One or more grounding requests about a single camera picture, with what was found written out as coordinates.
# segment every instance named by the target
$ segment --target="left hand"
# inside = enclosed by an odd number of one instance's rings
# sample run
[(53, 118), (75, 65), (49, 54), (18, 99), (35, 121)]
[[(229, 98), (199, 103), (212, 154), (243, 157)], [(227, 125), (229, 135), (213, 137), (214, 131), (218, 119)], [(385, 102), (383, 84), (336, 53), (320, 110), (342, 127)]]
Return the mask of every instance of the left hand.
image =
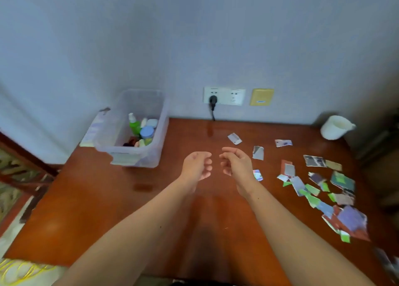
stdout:
[(180, 179), (190, 185), (196, 185), (198, 181), (211, 175), (212, 153), (207, 151), (195, 151), (190, 153), (183, 162)]

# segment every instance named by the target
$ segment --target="black power cord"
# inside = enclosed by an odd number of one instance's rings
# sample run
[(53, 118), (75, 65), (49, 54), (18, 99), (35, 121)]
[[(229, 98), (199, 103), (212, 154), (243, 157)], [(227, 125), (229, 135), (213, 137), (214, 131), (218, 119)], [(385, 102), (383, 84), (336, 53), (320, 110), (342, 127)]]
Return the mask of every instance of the black power cord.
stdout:
[(211, 109), (213, 121), (215, 121), (215, 116), (213, 115), (213, 110), (215, 109), (216, 102), (217, 102), (217, 97), (215, 95), (212, 95), (209, 97), (209, 108)]

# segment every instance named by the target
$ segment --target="right hand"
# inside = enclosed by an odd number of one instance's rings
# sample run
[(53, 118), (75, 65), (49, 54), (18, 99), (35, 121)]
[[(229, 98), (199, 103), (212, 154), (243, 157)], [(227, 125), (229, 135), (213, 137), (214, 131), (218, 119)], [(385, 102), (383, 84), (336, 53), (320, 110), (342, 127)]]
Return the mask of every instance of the right hand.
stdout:
[(256, 181), (251, 158), (241, 149), (234, 147), (223, 147), (222, 151), (219, 157), (222, 159), (220, 165), (223, 167), (223, 173), (235, 179), (238, 192), (246, 197), (251, 182)]

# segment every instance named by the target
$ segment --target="hand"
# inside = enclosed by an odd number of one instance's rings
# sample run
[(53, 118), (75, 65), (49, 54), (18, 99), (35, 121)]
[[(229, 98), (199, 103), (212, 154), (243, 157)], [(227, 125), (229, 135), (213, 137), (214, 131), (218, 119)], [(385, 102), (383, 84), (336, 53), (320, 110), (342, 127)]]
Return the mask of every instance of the hand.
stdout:
[(220, 165), (223, 172), (232, 176), (237, 183), (237, 190), (243, 197), (248, 194), (248, 188), (251, 181), (256, 180), (253, 176), (252, 161), (245, 152), (234, 147), (223, 147)]
[(212, 153), (207, 151), (190, 153), (184, 159), (182, 173), (179, 178), (195, 187), (198, 181), (211, 175), (212, 160), (209, 159), (210, 156), (212, 156)]

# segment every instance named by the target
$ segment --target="yellow switch plate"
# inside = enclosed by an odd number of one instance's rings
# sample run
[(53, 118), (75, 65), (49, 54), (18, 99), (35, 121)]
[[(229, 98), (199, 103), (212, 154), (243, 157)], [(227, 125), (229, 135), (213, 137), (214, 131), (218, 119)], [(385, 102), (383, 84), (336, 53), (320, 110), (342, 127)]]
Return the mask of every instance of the yellow switch plate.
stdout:
[(273, 88), (255, 88), (252, 90), (250, 106), (270, 105), (274, 94)]

